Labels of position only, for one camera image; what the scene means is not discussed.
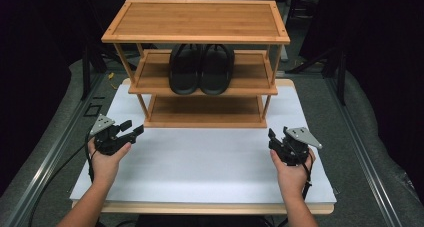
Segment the black curtain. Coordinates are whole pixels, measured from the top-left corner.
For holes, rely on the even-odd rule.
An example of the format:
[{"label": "black curtain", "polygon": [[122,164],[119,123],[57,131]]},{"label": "black curtain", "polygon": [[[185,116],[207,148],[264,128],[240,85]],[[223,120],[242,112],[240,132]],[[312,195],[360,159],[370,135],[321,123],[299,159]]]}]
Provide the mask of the black curtain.
[{"label": "black curtain", "polygon": [[332,47],[347,53],[380,139],[424,203],[424,0],[320,0],[300,55]]},{"label": "black curtain", "polygon": [[424,0],[369,0],[347,68],[369,98],[389,155],[424,203]]},{"label": "black curtain", "polygon": [[61,0],[0,0],[3,194],[37,145],[70,82],[82,43]]}]

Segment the black sandal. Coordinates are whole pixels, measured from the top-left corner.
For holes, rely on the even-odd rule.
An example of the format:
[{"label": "black sandal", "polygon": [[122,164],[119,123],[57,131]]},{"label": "black sandal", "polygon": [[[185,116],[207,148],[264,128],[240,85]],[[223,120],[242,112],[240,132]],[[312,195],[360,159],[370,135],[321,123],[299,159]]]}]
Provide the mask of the black sandal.
[{"label": "black sandal", "polygon": [[199,44],[181,44],[172,49],[169,58],[169,86],[174,93],[188,95],[196,91],[202,49]]},{"label": "black sandal", "polygon": [[215,48],[211,48],[212,46],[206,45],[203,51],[199,87],[205,94],[219,95],[230,84],[234,68],[234,50],[222,44],[215,44]]}]

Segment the shelf leg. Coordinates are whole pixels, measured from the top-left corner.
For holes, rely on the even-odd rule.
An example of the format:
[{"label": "shelf leg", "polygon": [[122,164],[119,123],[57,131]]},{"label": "shelf leg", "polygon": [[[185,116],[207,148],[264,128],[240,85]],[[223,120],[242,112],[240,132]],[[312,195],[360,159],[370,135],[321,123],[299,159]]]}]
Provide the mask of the shelf leg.
[{"label": "shelf leg", "polygon": [[275,77],[277,76],[278,65],[280,64],[280,55],[281,55],[282,49],[283,49],[283,45],[279,45],[277,50],[277,57],[275,58],[274,72],[272,73],[272,80],[271,80],[272,85],[275,84]]},{"label": "shelf leg", "polygon": [[121,58],[122,64],[124,65],[125,70],[127,71],[128,77],[130,77],[131,83],[135,83],[134,74],[131,70],[131,66],[128,63],[127,58],[125,58],[124,51],[120,44],[113,44],[116,51],[118,52],[119,57]]},{"label": "shelf leg", "polygon": [[138,49],[138,52],[140,53],[140,58],[144,58],[144,50],[143,50],[143,46],[141,46],[141,44],[140,43],[137,43],[136,44],[137,45],[137,49]]},{"label": "shelf leg", "polygon": [[270,51],[271,51],[271,45],[268,45],[267,48],[266,48],[266,55],[265,55],[266,59],[269,59],[269,52]]},{"label": "shelf leg", "polygon": [[144,103],[144,100],[141,94],[137,94],[137,98],[138,98],[138,102],[140,102],[141,108],[143,109],[146,120],[150,119],[149,112],[147,111],[146,104]]},{"label": "shelf leg", "polygon": [[264,111],[262,112],[262,119],[264,120],[266,117],[266,112],[268,111],[269,102],[271,102],[271,95],[266,97]]}]

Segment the bamboo shelf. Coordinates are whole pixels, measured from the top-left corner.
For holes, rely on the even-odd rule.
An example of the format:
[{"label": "bamboo shelf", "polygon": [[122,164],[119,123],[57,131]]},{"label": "bamboo shelf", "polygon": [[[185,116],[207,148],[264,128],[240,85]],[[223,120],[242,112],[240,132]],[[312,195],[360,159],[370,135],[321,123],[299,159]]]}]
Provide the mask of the bamboo shelf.
[{"label": "bamboo shelf", "polygon": [[[145,127],[265,128],[279,53],[290,39],[275,1],[127,0],[102,37],[113,43],[145,114]],[[131,70],[121,43],[135,43],[140,62]],[[143,50],[141,43],[266,44],[236,50],[233,77],[219,96],[196,90],[177,95],[169,87],[171,50]],[[278,45],[272,67],[269,46]],[[141,97],[150,94],[147,107]],[[262,96],[267,96],[265,103]]]}]

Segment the bottom shelf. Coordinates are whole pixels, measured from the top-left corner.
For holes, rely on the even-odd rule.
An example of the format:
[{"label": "bottom shelf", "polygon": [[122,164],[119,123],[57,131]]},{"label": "bottom shelf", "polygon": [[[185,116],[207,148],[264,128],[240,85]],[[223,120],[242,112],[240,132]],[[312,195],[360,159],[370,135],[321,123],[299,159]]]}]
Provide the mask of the bottom shelf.
[{"label": "bottom shelf", "polygon": [[261,96],[152,95],[145,127],[266,128]]}]

